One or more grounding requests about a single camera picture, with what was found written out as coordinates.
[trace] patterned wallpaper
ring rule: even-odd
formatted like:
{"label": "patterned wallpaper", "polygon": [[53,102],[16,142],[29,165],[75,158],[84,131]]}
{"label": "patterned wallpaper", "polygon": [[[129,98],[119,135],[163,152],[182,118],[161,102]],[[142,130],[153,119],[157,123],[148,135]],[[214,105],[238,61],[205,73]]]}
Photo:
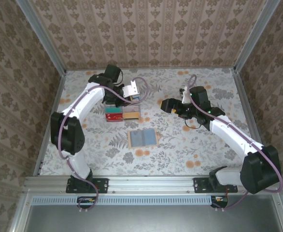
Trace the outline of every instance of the patterned wallpaper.
{"label": "patterned wallpaper", "polygon": [[241,77],[261,138],[279,150],[283,171],[283,0],[241,70]]}
{"label": "patterned wallpaper", "polygon": [[59,76],[15,0],[0,0],[0,232],[33,174]]}
{"label": "patterned wallpaper", "polygon": [[266,0],[31,0],[67,69],[232,66]]}

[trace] floral tablecloth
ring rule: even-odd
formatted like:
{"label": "floral tablecloth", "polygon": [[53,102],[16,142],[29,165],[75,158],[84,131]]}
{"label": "floral tablecloth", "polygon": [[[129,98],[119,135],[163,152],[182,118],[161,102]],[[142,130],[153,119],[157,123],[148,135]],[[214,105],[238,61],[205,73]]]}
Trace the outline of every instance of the floral tablecloth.
{"label": "floral tablecloth", "polygon": [[[89,77],[97,71],[69,71],[58,111],[67,108],[84,89]],[[190,129],[184,120],[160,110],[166,98],[181,99],[179,89],[191,74],[197,85],[207,89],[209,100],[218,106],[246,134],[249,130],[231,69],[134,69],[123,70],[124,83],[136,76],[144,77],[150,95],[141,104],[141,118],[136,121],[106,122],[104,107],[98,103],[82,122],[85,132],[86,161],[94,175],[197,175],[208,174],[214,168],[240,166],[241,160],[218,136],[200,129]],[[141,94],[145,92],[138,80]],[[197,127],[195,119],[188,125]],[[156,128],[159,145],[129,149],[127,131]],[[56,147],[49,141],[41,175],[70,174],[66,163],[59,158]]]}

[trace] black cable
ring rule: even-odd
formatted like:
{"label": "black cable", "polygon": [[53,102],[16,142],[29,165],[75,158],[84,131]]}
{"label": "black cable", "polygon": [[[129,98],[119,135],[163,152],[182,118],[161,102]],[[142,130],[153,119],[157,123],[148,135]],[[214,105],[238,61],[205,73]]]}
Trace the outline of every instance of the black cable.
{"label": "black cable", "polygon": [[184,120],[184,123],[188,128],[191,128],[191,129],[199,129],[201,127],[201,124],[199,125],[198,128],[188,126],[188,124],[186,123],[186,119]]}
{"label": "black cable", "polygon": [[122,72],[122,70],[121,70],[121,69],[120,69],[120,72],[121,72],[121,74],[122,74],[121,81],[120,81],[119,83],[115,84],[115,85],[119,85],[119,84],[121,84],[121,83],[123,82],[123,72]]}

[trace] gray floor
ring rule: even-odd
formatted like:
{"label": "gray floor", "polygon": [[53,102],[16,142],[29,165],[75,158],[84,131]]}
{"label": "gray floor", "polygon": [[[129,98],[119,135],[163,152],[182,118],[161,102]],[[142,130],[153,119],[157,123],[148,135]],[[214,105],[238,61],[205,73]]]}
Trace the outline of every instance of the gray floor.
{"label": "gray floor", "polygon": [[76,206],[33,206],[25,231],[280,232],[275,212],[270,196],[257,195],[224,212],[210,206],[96,206],[81,213]]}

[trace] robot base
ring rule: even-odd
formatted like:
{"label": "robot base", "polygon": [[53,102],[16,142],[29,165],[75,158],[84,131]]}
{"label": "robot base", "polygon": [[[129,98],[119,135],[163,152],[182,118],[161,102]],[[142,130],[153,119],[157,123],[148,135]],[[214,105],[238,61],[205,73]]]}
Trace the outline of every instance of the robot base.
{"label": "robot base", "polygon": [[[107,193],[108,178],[92,178],[92,172],[87,177],[87,180],[92,182],[98,189],[99,193]],[[74,176],[68,179],[66,185],[66,193],[96,193],[95,189],[87,182],[82,181]]]}

